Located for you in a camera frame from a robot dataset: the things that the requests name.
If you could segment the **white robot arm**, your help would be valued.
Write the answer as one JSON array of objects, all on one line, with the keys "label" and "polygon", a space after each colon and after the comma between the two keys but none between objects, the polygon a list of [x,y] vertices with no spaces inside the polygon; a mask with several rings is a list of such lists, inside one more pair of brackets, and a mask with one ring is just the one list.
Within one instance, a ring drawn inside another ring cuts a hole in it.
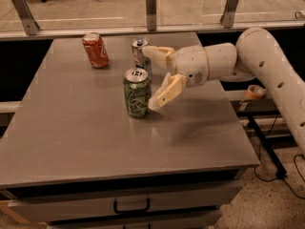
[{"label": "white robot arm", "polygon": [[178,51],[146,46],[142,52],[168,72],[150,99],[151,107],[166,105],[185,87],[198,87],[216,79],[235,81],[254,76],[267,89],[295,142],[305,154],[305,82],[268,31],[247,29],[234,45],[195,45]]}]

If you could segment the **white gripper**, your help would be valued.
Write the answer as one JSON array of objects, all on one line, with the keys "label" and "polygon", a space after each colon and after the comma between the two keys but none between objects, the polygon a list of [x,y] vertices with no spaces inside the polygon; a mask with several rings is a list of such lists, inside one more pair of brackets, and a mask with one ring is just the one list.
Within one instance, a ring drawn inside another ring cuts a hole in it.
[{"label": "white gripper", "polygon": [[201,46],[190,46],[175,51],[169,47],[145,46],[142,53],[159,67],[167,70],[160,88],[149,100],[156,110],[178,97],[183,88],[204,85],[208,80],[207,53]]}]

